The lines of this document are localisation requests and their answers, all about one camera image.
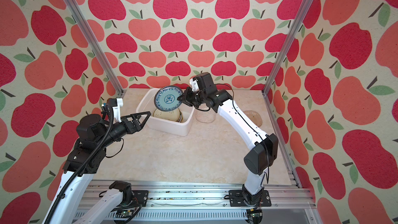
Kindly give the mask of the cream plate with plant drawing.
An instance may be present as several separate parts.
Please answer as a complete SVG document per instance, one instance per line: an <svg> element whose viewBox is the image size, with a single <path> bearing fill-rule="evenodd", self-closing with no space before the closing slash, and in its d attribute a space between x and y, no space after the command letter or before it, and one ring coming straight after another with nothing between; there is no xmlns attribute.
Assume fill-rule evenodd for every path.
<svg viewBox="0 0 398 224"><path fill-rule="evenodd" d="M156 109L153 112L153 116L155 118L160 118L160 119L168 120L168 121L172 121L172 122L182 122L182 120L183 120L182 113L178 108L175 110L172 110L172 111L168 111L168 112Z"/></svg>

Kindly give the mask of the blue floral green plate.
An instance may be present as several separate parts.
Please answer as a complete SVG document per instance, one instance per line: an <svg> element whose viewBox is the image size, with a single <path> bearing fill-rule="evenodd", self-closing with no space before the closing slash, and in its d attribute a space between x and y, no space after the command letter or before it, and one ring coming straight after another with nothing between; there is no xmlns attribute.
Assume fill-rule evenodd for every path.
<svg viewBox="0 0 398 224"><path fill-rule="evenodd" d="M182 104L178 99L183 91L177 86L165 86L154 96L155 107L163 112L170 112L179 108Z"/></svg>

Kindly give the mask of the clear glass plate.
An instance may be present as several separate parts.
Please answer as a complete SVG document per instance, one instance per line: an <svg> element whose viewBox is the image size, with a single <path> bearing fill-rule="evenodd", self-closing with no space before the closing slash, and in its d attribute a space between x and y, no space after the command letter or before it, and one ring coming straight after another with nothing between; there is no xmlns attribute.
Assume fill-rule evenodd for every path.
<svg viewBox="0 0 398 224"><path fill-rule="evenodd" d="M212 123L216 119L216 113L207 106L197 108L195 111L196 111L195 117L198 122Z"/></svg>

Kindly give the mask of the beige speckled plate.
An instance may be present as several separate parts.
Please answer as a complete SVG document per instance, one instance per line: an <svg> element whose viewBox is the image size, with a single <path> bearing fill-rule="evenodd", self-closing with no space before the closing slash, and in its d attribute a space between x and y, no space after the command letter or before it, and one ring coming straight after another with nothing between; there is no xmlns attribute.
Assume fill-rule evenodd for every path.
<svg viewBox="0 0 398 224"><path fill-rule="evenodd" d="M259 113L256 111L244 111L244 113L257 127L261 127L263 120Z"/></svg>

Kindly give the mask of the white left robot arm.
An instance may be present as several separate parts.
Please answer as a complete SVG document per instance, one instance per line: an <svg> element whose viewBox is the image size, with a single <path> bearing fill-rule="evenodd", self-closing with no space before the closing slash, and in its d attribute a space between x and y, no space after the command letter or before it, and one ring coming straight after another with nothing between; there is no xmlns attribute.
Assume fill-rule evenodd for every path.
<svg viewBox="0 0 398 224"><path fill-rule="evenodd" d="M128 134L139 132L149 119L150 112L122 116L114 123L111 111L91 114L81 119L76 131L78 139L63 167L61 182L48 210L44 223L72 224L86 189L104 158L106 148L120 142ZM117 212L131 221L147 204L147 191L133 191L126 181L116 180L105 191L78 224L100 224L110 213Z"/></svg>

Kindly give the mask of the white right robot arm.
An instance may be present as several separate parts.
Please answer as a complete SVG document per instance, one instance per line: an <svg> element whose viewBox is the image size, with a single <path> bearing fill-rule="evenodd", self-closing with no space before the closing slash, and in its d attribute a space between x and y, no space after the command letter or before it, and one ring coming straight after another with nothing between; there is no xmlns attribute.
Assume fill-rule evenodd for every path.
<svg viewBox="0 0 398 224"><path fill-rule="evenodd" d="M240 135L249 149L244 157L248 175L242 186L244 202L259 206L264 191L263 183L269 182L269 168L277 158L278 138L256 126L234 101L234 95L218 89L210 73L202 73L190 79L190 86L178 97L190 107L202 104L224 118Z"/></svg>

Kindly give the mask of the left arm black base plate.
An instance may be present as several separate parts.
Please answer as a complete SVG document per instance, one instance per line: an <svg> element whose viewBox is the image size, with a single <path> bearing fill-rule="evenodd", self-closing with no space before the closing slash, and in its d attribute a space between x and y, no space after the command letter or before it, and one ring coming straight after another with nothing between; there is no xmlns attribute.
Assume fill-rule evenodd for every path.
<svg viewBox="0 0 398 224"><path fill-rule="evenodd" d="M133 198L131 204L133 206L141 205L142 207L146 207L148 201L148 190L132 190Z"/></svg>

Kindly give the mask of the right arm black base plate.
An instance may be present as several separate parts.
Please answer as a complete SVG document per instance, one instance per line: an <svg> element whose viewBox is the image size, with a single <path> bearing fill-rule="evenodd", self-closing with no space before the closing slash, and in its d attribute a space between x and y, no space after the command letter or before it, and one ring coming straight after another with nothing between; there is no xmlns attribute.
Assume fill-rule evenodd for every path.
<svg viewBox="0 0 398 224"><path fill-rule="evenodd" d="M225 200L229 200L231 207L271 207L271 198L267 190L259 191L256 195L251 195L245 190L230 190L224 196Z"/></svg>

